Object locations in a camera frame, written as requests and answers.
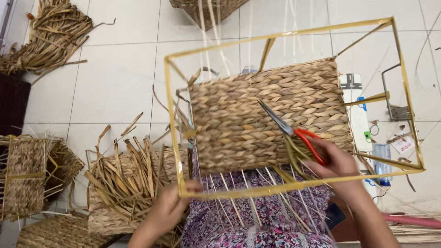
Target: red hose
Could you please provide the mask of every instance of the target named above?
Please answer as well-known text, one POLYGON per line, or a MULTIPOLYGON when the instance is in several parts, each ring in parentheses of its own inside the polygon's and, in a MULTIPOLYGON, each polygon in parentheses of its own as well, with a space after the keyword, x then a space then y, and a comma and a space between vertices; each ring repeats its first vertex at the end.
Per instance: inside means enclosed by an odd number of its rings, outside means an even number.
POLYGON ((409 225, 421 225, 427 226, 431 228, 440 228, 441 229, 441 221, 437 221, 431 218, 416 218, 410 216, 394 216, 387 213, 383 213, 383 218, 389 222, 397 222, 402 224, 409 225))

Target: scissors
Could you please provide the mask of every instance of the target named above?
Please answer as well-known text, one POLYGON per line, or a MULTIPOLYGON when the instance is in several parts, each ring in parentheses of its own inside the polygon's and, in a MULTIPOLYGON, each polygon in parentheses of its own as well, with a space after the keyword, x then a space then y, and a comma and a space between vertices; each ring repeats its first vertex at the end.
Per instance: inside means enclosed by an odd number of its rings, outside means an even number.
POLYGON ((312 152, 315 160, 317 160, 317 162, 319 164, 321 164, 323 166, 327 166, 327 164, 321 158, 320 154, 318 154, 318 152, 314 149, 314 147, 312 147, 311 143, 309 142, 308 138, 306 137, 306 136, 309 136, 314 139, 320 139, 319 136, 317 136, 314 133, 312 133, 308 130, 305 130, 305 129, 292 128, 290 125, 288 125, 288 123, 286 123, 284 120, 282 120, 280 117, 278 117, 276 115, 276 113, 274 113, 274 111, 268 105, 266 105, 261 100, 258 100, 258 102, 259 102, 260 106, 262 106, 262 108, 268 113, 268 115, 277 123, 279 128, 285 134, 285 138, 287 139, 287 143, 289 145, 291 145, 294 150, 298 151, 299 153, 302 153, 298 150, 298 148, 295 146, 295 144, 293 143, 293 141, 291 139, 291 136, 296 135, 303 141, 303 143, 305 143, 306 147, 308 147, 308 149, 312 152))

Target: scissor blade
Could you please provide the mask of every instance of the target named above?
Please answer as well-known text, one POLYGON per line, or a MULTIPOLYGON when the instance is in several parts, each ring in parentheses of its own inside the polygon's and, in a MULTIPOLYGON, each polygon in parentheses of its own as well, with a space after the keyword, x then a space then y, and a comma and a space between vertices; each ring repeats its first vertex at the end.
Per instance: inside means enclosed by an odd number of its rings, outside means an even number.
POLYGON ((262 108, 268 113, 268 115, 277 123, 279 128, 284 133, 286 133, 288 135, 294 134, 294 130, 292 130, 291 126, 288 125, 288 123, 286 123, 286 121, 282 120, 278 115, 276 115, 276 113, 274 113, 274 111, 268 105, 266 105, 264 102, 262 102, 261 100, 258 100, 258 102, 259 102, 260 106, 262 106, 262 108))

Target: red scissor handle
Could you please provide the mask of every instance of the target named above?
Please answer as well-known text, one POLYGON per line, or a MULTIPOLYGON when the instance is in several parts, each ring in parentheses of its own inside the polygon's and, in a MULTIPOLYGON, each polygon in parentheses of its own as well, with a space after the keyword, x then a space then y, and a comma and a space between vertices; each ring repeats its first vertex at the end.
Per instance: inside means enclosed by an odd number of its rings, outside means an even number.
POLYGON ((319 164, 321 164, 323 166, 328 166, 327 164, 325 164, 325 162, 321 158, 320 154, 318 154, 318 152, 314 149, 314 147, 312 147, 311 143, 309 142, 308 138, 306 137, 306 136, 309 136, 314 139, 320 139, 319 136, 317 136, 316 134, 314 134, 308 130, 301 129, 301 128, 294 129, 294 133, 303 141, 303 143, 305 143, 306 147, 308 147, 308 149, 311 150, 312 154, 314 155, 315 160, 317 160, 317 162, 319 164))

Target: woman's left hand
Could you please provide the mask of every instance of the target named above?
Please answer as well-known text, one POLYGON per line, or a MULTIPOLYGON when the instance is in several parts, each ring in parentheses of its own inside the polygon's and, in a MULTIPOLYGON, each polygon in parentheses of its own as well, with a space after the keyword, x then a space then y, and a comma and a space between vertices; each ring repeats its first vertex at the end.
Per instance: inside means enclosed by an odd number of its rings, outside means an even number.
MULTIPOLYGON (((194 180, 185 181, 189 192, 199 192, 202 186, 194 180)), ((146 219, 138 226, 129 241, 129 248, 150 247, 155 240, 173 229, 181 220, 191 198, 180 198, 176 183, 164 188, 155 200, 146 219)))

